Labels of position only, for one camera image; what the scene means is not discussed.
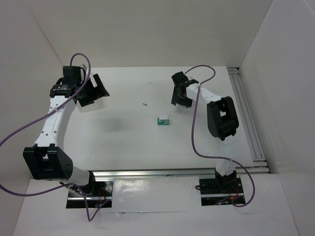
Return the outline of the white perforated box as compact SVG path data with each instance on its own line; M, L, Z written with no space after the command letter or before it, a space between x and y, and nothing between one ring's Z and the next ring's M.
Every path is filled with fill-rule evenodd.
M82 107L79 102L77 102L76 107L81 113L90 112L102 108L101 99L95 100L92 104Z

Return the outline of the plain white block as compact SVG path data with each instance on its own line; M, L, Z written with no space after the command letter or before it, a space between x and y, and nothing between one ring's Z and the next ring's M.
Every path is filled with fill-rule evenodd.
M168 115L159 115L159 120L168 120Z

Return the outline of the dark green H block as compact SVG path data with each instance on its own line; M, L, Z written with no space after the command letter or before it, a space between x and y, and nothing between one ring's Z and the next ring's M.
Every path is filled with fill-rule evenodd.
M157 124L158 125L164 125L164 121L163 120L160 120L159 118L157 119Z

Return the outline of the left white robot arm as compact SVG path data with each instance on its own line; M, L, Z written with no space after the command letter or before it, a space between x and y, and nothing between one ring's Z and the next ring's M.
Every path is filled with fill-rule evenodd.
M23 158L34 179L74 183L73 191L91 196L101 184L96 183L91 171L75 167L63 150L74 109L77 107L82 113L100 109L100 99L109 96L98 74L84 82L87 72L84 64L63 67L63 77L50 90L49 111L53 114L46 118L34 145L24 149Z

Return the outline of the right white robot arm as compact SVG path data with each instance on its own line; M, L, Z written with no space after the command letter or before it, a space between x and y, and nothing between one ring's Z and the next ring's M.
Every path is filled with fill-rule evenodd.
M174 83L171 104L189 108L194 101L195 108L198 105L204 105L210 134L218 138L222 145L229 145L231 143L230 138L236 134L239 127L233 99L229 96L222 97L212 93L202 87L197 80L189 79L184 72L177 72L171 78ZM224 188L236 181L236 168L231 158L207 156L200 153L197 155L217 161L215 181L218 188Z

